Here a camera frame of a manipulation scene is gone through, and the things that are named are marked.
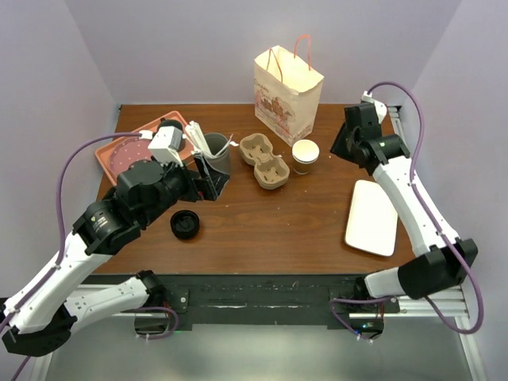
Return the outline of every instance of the white cutting board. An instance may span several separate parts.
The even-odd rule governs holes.
[[[383,188],[358,180],[352,194],[345,242],[378,256],[391,256],[397,235],[397,212]]]

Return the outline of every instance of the gray cup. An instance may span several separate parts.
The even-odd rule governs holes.
[[[207,133],[205,135],[205,140],[208,144],[208,148],[212,152],[212,155],[215,155],[217,152],[223,149],[226,144],[228,145],[225,151],[218,158],[209,159],[206,156],[205,158],[213,168],[217,169],[218,171],[231,174],[231,158],[229,157],[228,138],[221,133]]]

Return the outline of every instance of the white wall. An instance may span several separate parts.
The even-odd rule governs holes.
[[[506,36],[508,2],[463,0],[414,87],[428,125],[420,175],[443,215],[479,246],[473,270],[486,317],[475,338],[493,381],[508,374]],[[417,124],[409,103],[402,121],[415,142]],[[475,315],[474,294],[466,286]]]
[[[0,2],[0,52],[0,295],[9,296],[57,249],[54,194],[64,160],[112,131],[117,111],[63,0]],[[100,176],[92,151],[71,165],[67,227],[94,199]],[[20,362],[0,345],[0,379]]]
[[[254,58],[303,33],[321,101],[344,103],[381,80],[413,86],[460,0],[66,2],[120,103],[250,103]]]

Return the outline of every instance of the gray floor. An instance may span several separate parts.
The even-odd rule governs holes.
[[[196,325],[146,343],[132,317],[76,334],[52,358],[53,380],[469,380],[460,338],[434,318],[387,319],[373,344],[318,326]]]

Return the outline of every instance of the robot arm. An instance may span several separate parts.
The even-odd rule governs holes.
[[[151,143],[156,146],[152,160],[137,161],[121,173],[117,186],[78,218],[67,236],[60,265],[55,265],[57,255],[53,256],[29,284],[0,305],[0,321],[2,314],[13,314],[10,329],[2,337],[8,352],[43,356],[90,323],[124,310],[160,305],[166,290],[151,271],[141,271],[94,294],[77,298],[69,294],[178,200],[214,201],[221,194],[229,175],[214,170],[200,153],[194,154],[198,171],[188,170],[179,161],[175,152],[181,134],[172,130],[181,131],[181,125],[175,123],[160,125]],[[23,295],[52,267],[56,268],[52,277],[15,310]]]
[[[415,175],[413,183],[418,186],[425,204],[443,229],[442,233],[436,231],[412,190],[408,148],[398,135],[384,137],[382,134],[381,122],[386,115],[386,107],[367,93],[362,100],[359,105],[344,110],[345,122],[331,153],[367,169],[384,189],[408,232],[416,258],[401,267],[367,275],[360,280],[360,293],[363,297],[374,298],[407,294],[418,299],[461,284],[466,276],[464,269],[441,234],[454,241],[455,248],[470,266],[478,253],[474,241],[460,239]]]

